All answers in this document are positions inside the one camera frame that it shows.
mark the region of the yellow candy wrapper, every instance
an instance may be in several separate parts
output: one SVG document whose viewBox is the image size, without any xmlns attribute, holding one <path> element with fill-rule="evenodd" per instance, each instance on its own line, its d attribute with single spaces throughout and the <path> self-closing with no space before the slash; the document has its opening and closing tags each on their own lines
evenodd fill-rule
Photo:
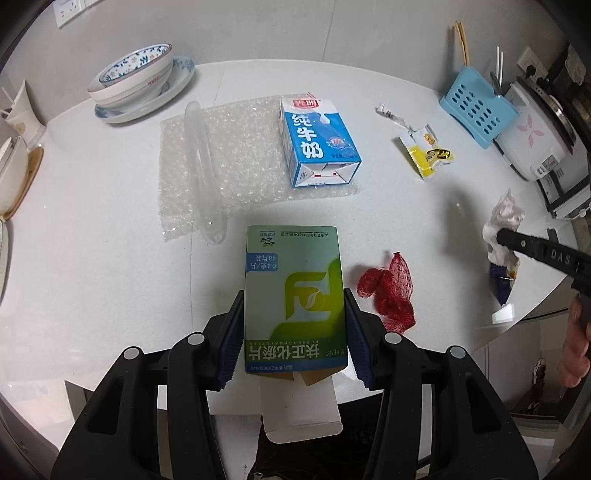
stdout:
<svg viewBox="0 0 591 480">
<path fill-rule="evenodd" d="M 433 175 L 438 166 L 453 160 L 452 152 L 439 147 L 437 137 L 429 125 L 416 132 L 403 133 L 400 140 L 424 179 Z"/>
</svg>

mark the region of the milk carton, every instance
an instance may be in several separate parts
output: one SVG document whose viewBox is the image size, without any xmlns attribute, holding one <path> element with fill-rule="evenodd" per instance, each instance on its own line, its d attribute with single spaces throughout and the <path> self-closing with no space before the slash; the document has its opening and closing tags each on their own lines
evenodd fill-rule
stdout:
<svg viewBox="0 0 591 480">
<path fill-rule="evenodd" d="M 246 371 L 310 385 L 346 367 L 336 228 L 251 225 L 246 245 Z"/>
<path fill-rule="evenodd" d="M 279 128 L 293 187 L 349 183 L 361 164 L 330 100 L 282 99 Z"/>
</svg>

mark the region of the silver screw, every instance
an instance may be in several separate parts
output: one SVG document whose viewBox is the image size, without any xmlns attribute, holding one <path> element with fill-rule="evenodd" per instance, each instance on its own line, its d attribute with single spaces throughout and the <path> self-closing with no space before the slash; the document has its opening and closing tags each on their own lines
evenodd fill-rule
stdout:
<svg viewBox="0 0 591 480">
<path fill-rule="evenodd" d="M 449 352 L 456 358 L 464 358 L 466 356 L 466 351 L 461 346 L 453 346 Z"/>
<path fill-rule="evenodd" d="M 136 347 L 128 348 L 125 352 L 123 352 L 123 358 L 126 360 L 133 360 L 135 357 L 139 355 L 139 350 Z"/>
<path fill-rule="evenodd" d="M 205 341 L 205 336 L 202 333 L 194 333 L 187 338 L 189 345 L 199 345 Z"/>
<path fill-rule="evenodd" d="M 402 337 L 396 332 L 388 332 L 386 335 L 384 335 L 384 340 L 393 345 L 397 345 L 398 343 L 402 342 Z"/>
</svg>

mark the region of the gray wall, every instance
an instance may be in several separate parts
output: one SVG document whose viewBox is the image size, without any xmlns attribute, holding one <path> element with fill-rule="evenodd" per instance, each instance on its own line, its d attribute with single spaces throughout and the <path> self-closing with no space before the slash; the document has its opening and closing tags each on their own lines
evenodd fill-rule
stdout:
<svg viewBox="0 0 591 480">
<path fill-rule="evenodd" d="M 472 64 L 487 77 L 496 45 L 511 81 L 526 45 L 549 66 L 565 42 L 535 0 L 103 0 L 61 30 L 53 9 L 45 10 L 0 84 L 14 93 L 25 78 L 48 120 L 87 99 L 87 84 L 109 61 L 168 41 L 198 63 L 326 61 L 443 91 L 462 62 L 451 29 L 456 20 L 465 23 Z"/>
</svg>

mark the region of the blue milk carton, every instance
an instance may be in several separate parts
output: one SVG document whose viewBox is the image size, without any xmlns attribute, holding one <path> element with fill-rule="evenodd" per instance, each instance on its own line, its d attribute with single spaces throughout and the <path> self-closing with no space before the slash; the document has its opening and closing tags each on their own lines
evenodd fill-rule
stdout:
<svg viewBox="0 0 591 480">
<path fill-rule="evenodd" d="M 361 164 L 330 100 L 282 99 L 279 129 L 293 187 L 347 184 Z"/>
</svg>

